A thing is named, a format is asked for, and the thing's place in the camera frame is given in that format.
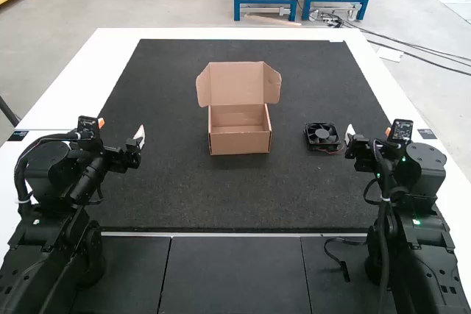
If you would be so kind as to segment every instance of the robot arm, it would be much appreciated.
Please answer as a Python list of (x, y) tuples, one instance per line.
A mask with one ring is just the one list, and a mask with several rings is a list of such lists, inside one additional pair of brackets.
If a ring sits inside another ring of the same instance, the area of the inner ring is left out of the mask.
[(412, 143), (411, 133), (411, 121), (396, 120), (386, 141), (346, 138), (345, 157), (357, 171), (374, 173), (383, 194), (366, 239), (366, 274), (380, 285), (380, 298), (391, 289), (399, 314), (471, 313), (450, 229), (435, 205), (446, 156)]
[(0, 313), (68, 312), (76, 289), (102, 277), (101, 231), (85, 206), (101, 201), (108, 171), (139, 167), (143, 144), (141, 128), (125, 149), (103, 146), (98, 119), (82, 116), (77, 129), (28, 146), (15, 168), (21, 221), (0, 269)]

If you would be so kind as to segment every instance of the cardboard box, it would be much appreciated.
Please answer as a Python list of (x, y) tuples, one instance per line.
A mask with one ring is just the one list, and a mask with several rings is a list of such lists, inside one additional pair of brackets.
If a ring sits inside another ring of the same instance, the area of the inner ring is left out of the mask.
[(196, 91), (199, 106), (208, 106), (210, 153), (268, 153), (266, 104), (278, 103), (280, 88), (280, 73), (264, 62), (209, 63), (196, 78)]

